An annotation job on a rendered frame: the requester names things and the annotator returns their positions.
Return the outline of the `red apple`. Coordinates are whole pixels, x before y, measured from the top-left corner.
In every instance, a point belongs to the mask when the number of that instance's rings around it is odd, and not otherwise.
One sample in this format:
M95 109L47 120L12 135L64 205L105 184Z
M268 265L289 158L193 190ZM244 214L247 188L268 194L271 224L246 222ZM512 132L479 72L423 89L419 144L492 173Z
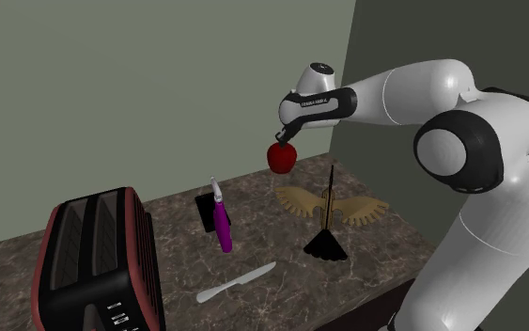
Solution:
M294 167L297 159L296 149L289 143L281 146L272 144L267 151L267 162L272 172L287 174Z

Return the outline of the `tan winged bird figure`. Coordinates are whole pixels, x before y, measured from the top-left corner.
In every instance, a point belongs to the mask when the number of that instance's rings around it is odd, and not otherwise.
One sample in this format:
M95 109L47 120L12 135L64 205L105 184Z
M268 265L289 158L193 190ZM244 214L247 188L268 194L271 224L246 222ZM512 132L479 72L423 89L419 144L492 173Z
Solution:
M341 212L342 224L361 227L380 219L389 204L373 197L336 199L333 190L334 170L332 166L328 186L320 196L295 186L277 187L274 192L284 208L295 216L312 217L313 211L319 208L320 231L303 248L303 252L316 259L342 261L347 260L348 255L331 232L334 212Z

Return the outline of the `black flat phone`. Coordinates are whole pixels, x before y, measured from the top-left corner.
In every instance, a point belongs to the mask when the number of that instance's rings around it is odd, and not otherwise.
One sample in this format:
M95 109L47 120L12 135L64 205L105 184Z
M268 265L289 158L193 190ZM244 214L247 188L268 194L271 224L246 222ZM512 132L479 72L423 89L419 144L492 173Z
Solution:
M204 230L209 233L215 231L213 212L215 210L215 200L213 192L196 196L194 198Z

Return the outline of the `silver table knife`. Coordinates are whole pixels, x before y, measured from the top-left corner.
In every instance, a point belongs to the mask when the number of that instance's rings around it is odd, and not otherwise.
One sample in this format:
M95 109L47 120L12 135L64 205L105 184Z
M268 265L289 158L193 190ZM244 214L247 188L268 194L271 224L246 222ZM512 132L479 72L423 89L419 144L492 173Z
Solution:
M260 276L263 276L270 272L274 267L276 266L276 262L270 262L268 264L265 264L261 267L256 268L253 271L250 271L242 276L236 277L233 280L228 281L225 284L221 284L219 286L204 290L202 292L199 292L195 299L198 303L202 304L210 300L212 297L217 295L218 293L233 287L235 285L244 285Z

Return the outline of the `red and black toaster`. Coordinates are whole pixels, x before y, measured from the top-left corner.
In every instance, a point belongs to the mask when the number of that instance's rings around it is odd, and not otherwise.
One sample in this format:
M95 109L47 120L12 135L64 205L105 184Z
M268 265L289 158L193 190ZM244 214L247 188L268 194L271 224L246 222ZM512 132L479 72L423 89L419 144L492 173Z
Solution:
M31 314L37 331L167 331L152 217L133 188L52 210Z

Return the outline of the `purple handled peeler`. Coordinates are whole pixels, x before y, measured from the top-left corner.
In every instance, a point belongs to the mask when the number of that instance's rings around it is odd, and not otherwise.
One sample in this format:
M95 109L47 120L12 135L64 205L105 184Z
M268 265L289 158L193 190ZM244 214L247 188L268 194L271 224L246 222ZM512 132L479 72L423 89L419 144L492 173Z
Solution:
M222 251L224 253L229 253L232 251L232 238L229 220L223 200L223 194L217 180L213 176L210 177L210 184L212 187L214 200L213 224Z

